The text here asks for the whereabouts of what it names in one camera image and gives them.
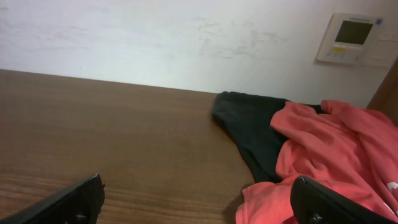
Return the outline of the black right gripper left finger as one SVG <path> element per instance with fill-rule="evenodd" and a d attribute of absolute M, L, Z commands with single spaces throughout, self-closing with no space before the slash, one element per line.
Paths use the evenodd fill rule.
<path fill-rule="evenodd" d="M 104 185 L 95 174 L 3 218 L 1 223 L 96 224 L 104 200 Z"/>

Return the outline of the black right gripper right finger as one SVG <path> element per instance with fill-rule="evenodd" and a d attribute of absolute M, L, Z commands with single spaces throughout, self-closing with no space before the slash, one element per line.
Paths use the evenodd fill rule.
<path fill-rule="evenodd" d="M 298 224 L 395 224 L 305 176 L 295 179 L 290 204 Z"/>

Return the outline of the red t-shirt white print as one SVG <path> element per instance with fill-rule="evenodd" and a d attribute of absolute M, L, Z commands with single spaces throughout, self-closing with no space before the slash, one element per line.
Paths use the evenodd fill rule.
<path fill-rule="evenodd" d="M 379 111 L 342 101 L 321 108 L 289 101 L 272 117 L 287 138 L 275 166 L 282 181 L 244 189 L 237 223 L 295 223 L 290 192 L 301 175 L 397 220 L 397 127 Z"/>

